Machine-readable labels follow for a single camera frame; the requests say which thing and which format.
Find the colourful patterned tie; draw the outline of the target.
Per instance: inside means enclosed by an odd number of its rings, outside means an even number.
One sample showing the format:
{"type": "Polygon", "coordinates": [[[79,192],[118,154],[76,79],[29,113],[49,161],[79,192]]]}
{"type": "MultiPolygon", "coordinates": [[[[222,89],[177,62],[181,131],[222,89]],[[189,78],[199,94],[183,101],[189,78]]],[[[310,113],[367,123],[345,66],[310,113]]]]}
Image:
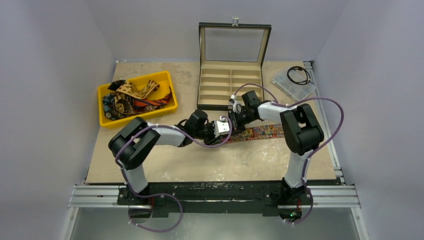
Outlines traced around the colourful patterned tie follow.
{"type": "Polygon", "coordinates": [[[285,133],[281,124],[269,124],[248,127],[242,132],[234,133],[226,143],[230,144],[254,140],[278,139],[284,137],[285,133]]]}

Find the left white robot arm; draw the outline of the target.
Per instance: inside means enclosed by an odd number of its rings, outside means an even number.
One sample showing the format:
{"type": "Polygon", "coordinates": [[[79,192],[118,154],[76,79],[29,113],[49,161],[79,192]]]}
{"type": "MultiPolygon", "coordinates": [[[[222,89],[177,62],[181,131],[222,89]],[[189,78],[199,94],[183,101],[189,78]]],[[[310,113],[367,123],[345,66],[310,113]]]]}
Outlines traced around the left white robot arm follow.
{"type": "Polygon", "coordinates": [[[217,148],[230,139],[232,132],[232,122],[228,117],[209,121],[202,110],[195,110],[188,119],[172,126],[153,124],[136,117],[109,141],[108,148],[130,189],[130,199],[142,205],[149,199],[149,183],[143,164],[155,146],[181,148],[196,143],[206,148],[217,148]]]}

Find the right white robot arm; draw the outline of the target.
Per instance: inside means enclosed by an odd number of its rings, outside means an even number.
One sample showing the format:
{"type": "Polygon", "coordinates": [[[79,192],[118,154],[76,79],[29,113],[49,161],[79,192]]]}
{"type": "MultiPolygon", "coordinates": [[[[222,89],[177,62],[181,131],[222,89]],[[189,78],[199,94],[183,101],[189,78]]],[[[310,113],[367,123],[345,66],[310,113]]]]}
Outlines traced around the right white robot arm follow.
{"type": "Polygon", "coordinates": [[[307,155],[317,150],[324,140],[324,132],[309,104],[278,106],[273,101],[260,101],[255,91],[242,95],[243,104],[233,94],[229,103],[228,117],[232,132],[241,133],[246,125],[254,121],[272,121],[282,126],[286,145],[290,150],[287,172],[283,178],[284,187],[280,196],[288,204],[300,198],[299,188],[306,183],[307,155]]]}

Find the clear plastic box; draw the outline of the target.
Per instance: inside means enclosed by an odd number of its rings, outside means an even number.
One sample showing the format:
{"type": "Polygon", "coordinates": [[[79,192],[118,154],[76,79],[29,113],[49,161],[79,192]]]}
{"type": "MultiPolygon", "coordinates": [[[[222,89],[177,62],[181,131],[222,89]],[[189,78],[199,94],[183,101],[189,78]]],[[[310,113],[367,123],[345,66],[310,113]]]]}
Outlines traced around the clear plastic box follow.
{"type": "Polygon", "coordinates": [[[310,72],[299,65],[280,70],[273,76],[271,82],[296,102],[306,99],[317,88],[310,72]]]}

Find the black compartment display case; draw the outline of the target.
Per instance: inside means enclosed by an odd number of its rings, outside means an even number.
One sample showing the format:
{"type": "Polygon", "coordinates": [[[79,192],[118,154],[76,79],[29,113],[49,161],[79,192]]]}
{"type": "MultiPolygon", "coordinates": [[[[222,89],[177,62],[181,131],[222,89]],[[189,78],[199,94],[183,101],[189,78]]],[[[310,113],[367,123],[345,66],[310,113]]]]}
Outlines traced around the black compartment display case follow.
{"type": "Polygon", "coordinates": [[[270,24],[200,22],[199,80],[196,106],[226,111],[232,95],[238,99],[255,91],[264,99],[263,64],[271,35],[270,24]]]}

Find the orange black striped tie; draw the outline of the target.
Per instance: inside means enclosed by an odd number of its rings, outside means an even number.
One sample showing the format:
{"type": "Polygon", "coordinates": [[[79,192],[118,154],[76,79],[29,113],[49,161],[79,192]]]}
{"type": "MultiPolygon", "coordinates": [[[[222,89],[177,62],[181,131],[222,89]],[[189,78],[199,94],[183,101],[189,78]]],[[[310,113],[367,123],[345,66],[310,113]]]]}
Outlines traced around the orange black striped tie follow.
{"type": "Polygon", "coordinates": [[[160,99],[137,99],[132,100],[132,108],[136,112],[152,112],[157,109],[161,109],[167,105],[173,97],[171,88],[169,88],[169,93],[160,99]]]}

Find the tan patterned tie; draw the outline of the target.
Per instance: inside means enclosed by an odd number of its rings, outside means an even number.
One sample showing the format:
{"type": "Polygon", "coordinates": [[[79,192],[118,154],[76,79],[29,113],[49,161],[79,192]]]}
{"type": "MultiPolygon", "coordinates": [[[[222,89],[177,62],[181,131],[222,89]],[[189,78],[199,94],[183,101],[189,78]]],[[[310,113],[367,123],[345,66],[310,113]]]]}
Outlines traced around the tan patterned tie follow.
{"type": "Polygon", "coordinates": [[[136,98],[138,100],[144,100],[152,92],[158,90],[160,85],[153,80],[149,80],[145,86],[138,88],[132,81],[121,79],[114,81],[110,87],[112,87],[115,92],[136,98]]]}

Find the dark blue patterned tie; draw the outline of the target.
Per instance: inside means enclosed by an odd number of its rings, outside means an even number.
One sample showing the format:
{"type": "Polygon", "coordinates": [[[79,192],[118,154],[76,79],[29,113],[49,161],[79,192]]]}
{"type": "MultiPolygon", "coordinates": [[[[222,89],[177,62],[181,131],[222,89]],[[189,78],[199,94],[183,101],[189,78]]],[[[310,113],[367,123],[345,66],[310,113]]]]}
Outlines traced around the dark blue patterned tie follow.
{"type": "Polygon", "coordinates": [[[102,104],[104,116],[112,121],[124,119],[136,113],[132,97],[121,92],[106,94],[102,98],[102,104]]]}

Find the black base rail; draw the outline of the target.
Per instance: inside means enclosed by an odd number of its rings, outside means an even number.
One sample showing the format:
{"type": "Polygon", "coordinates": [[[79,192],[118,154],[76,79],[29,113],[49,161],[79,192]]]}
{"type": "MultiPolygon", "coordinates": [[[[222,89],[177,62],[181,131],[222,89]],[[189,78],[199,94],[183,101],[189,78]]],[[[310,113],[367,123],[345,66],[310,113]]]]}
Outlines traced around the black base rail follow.
{"type": "Polygon", "coordinates": [[[183,212],[261,214],[298,220],[314,201],[308,188],[290,189],[283,180],[268,180],[151,182],[138,196],[121,186],[117,204],[131,209],[146,207],[154,218],[183,212]]]}

